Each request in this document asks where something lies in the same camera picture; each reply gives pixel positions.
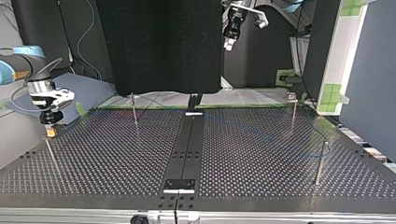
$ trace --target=perforated metal table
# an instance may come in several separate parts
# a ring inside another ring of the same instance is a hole
[[[138,110],[136,125],[131,110],[97,110],[51,142],[56,160],[42,144],[1,170],[0,207],[396,213],[392,171],[326,119],[298,108],[293,121],[291,113]],[[193,179],[195,192],[164,194],[168,179]]]

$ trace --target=wire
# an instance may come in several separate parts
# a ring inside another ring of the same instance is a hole
[[[49,109],[51,109],[51,106],[49,106],[48,108],[45,109],[35,109],[35,110],[31,110],[31,109],[26,109],[23,108],[21,106],[19,106],[16,102],[15,102],[15,95],[20,92],[21,90],[23,90],[25,87],[27,87],[27,83],[32,80],[34,77],[36,77],[38,74],[41,74],[42,72],[44,72],[45,70],[49,69],[51,66],[51,69],[49,70],[50,72],[56,67],[58,66],[59,63],[61,63],[62,58],[58,58],[55,59],[54,61],[50,62],[49,64],[47,64],[46,66],[44,66],[41,70],[39,70],[37,73],[29,76],[24,82],[23,85],[18,88],[17,90],[15,90],[12,94],[11,94],[11,103],[15,105],[15,107],[17,107],[19,110],[22,111],[26,111],[26,112],[44,112],[44,111],[48,111]]]
[[[11,115],[13,113],[15,113],[15,111],[11,111],[9,113],[6,113],[5,115],[0,116],[0,119],[5,118],[6,116]]]
[[[97,75],[98,75],[98,79],[102,80],[102,74],[99,72],[99,70],[98,70],[95,66],[93,66],[92,64],[90,64],[90,63],[82,56],[81,51],[80,51],[80,44],[81,44],[82,40],[83,40],[83,39],[85,38],[85,36],[91,31],[91,29],[93,28],[93,26],[94,26],[94,24],[95,24],[95,20],[96,20],[96,18],[95,18],[95,12],[93,11],[93,6],[92,6],[92,4],[90,3],[89,0],[86,0],[86,1],[87,1],[88,5],[89,5],[90,8],[91,8],[91,12],[92,12],[92,23],[91,23],[91,26],[90,26],[90,27],[88,28],[88,30],[81,36],[81,38],[79,39],[79,41],[78,41],[78,43],[77,43],[78,56],[81,58],[81,60],[82,60],[84,63],[86,63],[86,64],[89,65],[93,70],[95,70],[95,72],[96,72]]]
[[[6,2],[0,1],[0,5],[8,7],[9,10],[14,11],[14,8],[12,7],[12,5],[10,5],[10,4],[6,3]]]
[[[74,68],[72,66],[69,66],[70,71],[72,71],[72,73],[75,75],[76,71],[74,70]]]
[[[298,21],[297,21],[297,34],[296,34],[296,51],[297,51],[297,63],[298,63],[298,67],[301,73],[301,79],[303,81],[304,84],[304,88],[306,90],[306,93],[308,94],[308,97],[311,99],[312,105],[314,106],[315,110],[318,110],[317,105],[315,104],[315,102],[313,101],[312,95],[308,90],[308,87],[306,85],[305,82],[305,77],[304,77],[304,71],[301,67],[301,62],[300,62],[300,50],[299,50],[299,46],[298,46],[298,35],[299,35],[299,28],[300,28],[300,21],[301,21],[301,17],[303,16],[303,10],[304,10],[304,6],[305,6],[305,2],[303,2],[301,4],[301,10],[300,10],[300,15],[298,17]]]
[[[312,105],[313,105],[314,108],[315,108],[315,111],[317,111],[317,110],[318,110],[317,105],[315,104],[315,102],[314,102],[314,100],[313,100],[313,98],[312,98],[312,95],[311,95],[311,93],[310,93],[309,90],[308,90],[308,87],[307,87],[307,85],[306,85],[305,78],[304,78],[304,71],[303,71],[303,69],[302,69],[302,67],[301,67],[301,63],[300,63],[300,51],[299,51],[299,46],[298,46],[298,35],[299,35],[299,28],[300,28],[301,17],[303,16],[304,6],[305,6],[305,1],[303,1],[302,4],[301,4],[300,15],[299,15],[298,21],[297,21],[297,35],[296,35],[296,50],[297,50],[297,61],[298,61],[297,63],[298,63],[299,69],[300,69],[301,79],[302,79],[302,81],[303,81],[303,84],[304,84],[306,93],[308,94],[308,97],[311,99],[311,102],[312,102]],[[308,117],[310,117],[309,112],[308,112],[308,110],[306,109],[305,106],[304,106],[304,109],[305,109],[305,112],[306,112],[306,114],[308,115]],[[313,128],[313,130],[314,130],[315,132],[317,132],[318,134],[320,134],[326,142],[329,142],[328,138],[326,137],[326,135],[324,135],[324,133],[322,133],[322,132],[319,131],[317,128],[315,128],[314,125],[312,125],[312,128]]]

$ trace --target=blue cable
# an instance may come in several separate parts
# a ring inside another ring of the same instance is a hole
[[[155,104],[160,105],[160,106],[162,106],[162,107],[165,108],[165,109],[175,110],[177,113],[182,113],[182,114],[184,115],[184,112],[181,112],[181,111],[179,111],[179,110],[176,109],[176,108],[173,108],[173,107],[170,107],[170,106],[167,106],[167,105],[162,105],[162,104],[160,104],[160,103],[158,103],[158,102],[156,102],[156,101],[154,101],[154,100],[151,100],[151,99],[149,99],[149,98],[147,98],[147,97],[145,97],[145,96],[139,96],[139,97],[144,98],[144,99],[146,99],[146,100],[149,100],[149,101],[151,101],[151,102],[154,102]],[[224,121],[224,122],[228,121],[228,120],[225,119],[225,118],[221,118],[221,117],[217,117],[217,116],[213,116],[213,115],[204,114],[204,116],[205,116],[205,117],[208,117],[208,118],[211,118],[211,119],[217,119],[217,120],[220,120],[220,121]],[[248,132],[250,132],[250,133],[253,133],[253,134],[255,134],[255,135],[258,135],[258,136],[259,136],[260,138],[262,138],[262,139],[265,139],[265,140],[267,140],[267,141],[269,141],[269,142],[272,142],[272,143],[275,143],[275,142],[276,142],[276,140],[274,140],[274,139],[272,139],[271,137],[269,137],[269,136],[263,134],[260,130],[256,130],[256,129],[254,129],[254,128],[249,127],[249,126],[246,125],[246,124],[243,124],[243,123],[240,123],[240,122],[237,122],[237,121],[230,121],[230,122],[232,122],[233,124],[236,124],[237,126],[243,128],[244,130],[246,130],[246,131],[248,131]],[[325,140],[327,141],[326,136],[325,136],[323,133],[321,133],[321,132],[319,132],[319,133],[320,133],[322,136],[324,136]],[[287,146],[280,145],[280,144],[276,144],[276,145],[278,145],[279,147],[282,147],[284,150],[289,151],[289,149],[287,148]],[[298,153],[298,156],[304,157],[304,158],[310,158],[310,159],[320,159],[320,158],[325,158],[325,157],[327,157],[327,156],[330,154],[330,152],[331,152],[331,151],[330,151],[330,148],[328,147],[327,153],[324,154],[323,156],[320,156],[320,155],[313,155],[313,154],[310,154],[310,153],[308,153],[308,152]]]

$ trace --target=thin metal rod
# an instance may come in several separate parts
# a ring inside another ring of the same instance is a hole
[[[327,142],[327,141],[323,142],[322,150],[320,152],[320,159],[319,159],[319,164],[318,164],[318,172],[317,172],[317,176],[315,178],[315,185],[319,184],[321,173],[322,173],[322,170],[323,170],[323,162],[324,162],[323,155],[324,155],[325,148],[328,148],[328,147],[329,147],[329,142]]]
[[[294,122],[294,120],[296,119],[297,103],[298,103],[298,101],[296,101],[296,102],[294,103],[293,122]]]
[[[132,100],[132,108],[134,110],[134,123],[137,124],[137,115],[136,115],[136,109],[135,109],[135,103],[134,103],[134,94],[131,94],[131,100]]]
[[[53,154],[52,147],[50,146],[50,141],[48,139],[45,140],[47,144],[47,148],[49,149],[49,154],[53,160],[56,160],[55,155]]]

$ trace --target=black curtain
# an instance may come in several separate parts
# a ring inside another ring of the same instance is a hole
[[[215,93],[222,73],[217,0],[97,0],[120,95]]]

